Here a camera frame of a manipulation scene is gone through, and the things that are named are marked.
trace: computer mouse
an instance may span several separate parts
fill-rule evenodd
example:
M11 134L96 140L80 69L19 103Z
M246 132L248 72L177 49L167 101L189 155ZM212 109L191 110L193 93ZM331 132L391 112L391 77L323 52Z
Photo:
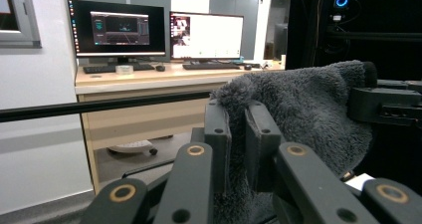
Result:
M165 71L165 67L162 65L158 65L155 67L155 71L157 72L164 72Z

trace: fuzzy gray cloth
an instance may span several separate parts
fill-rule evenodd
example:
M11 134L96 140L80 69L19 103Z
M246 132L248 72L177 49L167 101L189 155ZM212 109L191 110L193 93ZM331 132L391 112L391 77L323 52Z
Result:
M372 64L359 61L285 72L251 73L214 91L230 117L232 147L226 194L216 194L214 222L259 223L274 215L271 193L248 187L244 166L245 107L263 103L287 141L311 147L341 177L366 154L371 141L368 124L347 117L351 88L376 86Z

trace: floor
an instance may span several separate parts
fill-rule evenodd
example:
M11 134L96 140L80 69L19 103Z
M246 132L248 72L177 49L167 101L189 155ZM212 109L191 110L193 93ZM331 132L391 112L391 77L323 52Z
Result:
M107 149L97 151L101 187L121 179L128 171L155 165L157 163L175 158L179 147L189 143L190 132L175 134L171 138L153 139L150 142L158 149L156 155L147 153L111 153ZM131 175L145 184L150 183L159 176L171 170L172 164L153 168L148 171ZM0 223L80 223L84 210L95 198L94 192L86 192L73 195L68 198L45 203L19 211L0 215Z

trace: desk top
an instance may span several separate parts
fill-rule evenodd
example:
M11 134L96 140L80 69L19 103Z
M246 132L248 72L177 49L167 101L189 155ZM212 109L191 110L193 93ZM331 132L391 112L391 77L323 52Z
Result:
M180 63L164 63L165 72L138 71L131 75L118 75L116 73L85 74L81 67L75 81L77 95L118 92L130 90L156 89L177 86L192 86L202 84L224 83L233 78L251 72L282 71L284 66L277 61L268 61L272 67L265 70L184 70Z

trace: dark monitor screen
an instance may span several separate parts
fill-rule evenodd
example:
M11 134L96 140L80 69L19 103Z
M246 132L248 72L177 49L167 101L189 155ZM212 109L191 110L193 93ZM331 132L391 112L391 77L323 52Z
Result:
M242 16L170 12L171 59L239 59Z
M165 56L164 8L68 0L77 58Z

